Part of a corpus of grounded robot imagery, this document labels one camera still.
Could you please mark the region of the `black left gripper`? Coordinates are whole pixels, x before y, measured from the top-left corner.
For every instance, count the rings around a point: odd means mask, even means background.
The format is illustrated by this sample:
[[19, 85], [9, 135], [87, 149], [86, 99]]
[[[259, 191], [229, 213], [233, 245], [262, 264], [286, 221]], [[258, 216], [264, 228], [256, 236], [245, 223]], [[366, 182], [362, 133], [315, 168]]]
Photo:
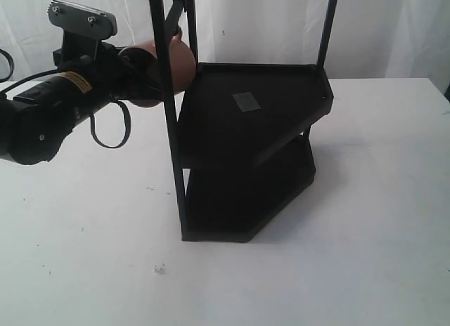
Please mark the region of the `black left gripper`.
[[97, 59], [87, 54], [63, 60], [61, 49], [53, 52], [61, 76], [82, 93], [103, 88], [118, 100], [135, 105], [157, 105], [163, 101], [158, 60], [142, 48], [115, 48], [106, 44]]

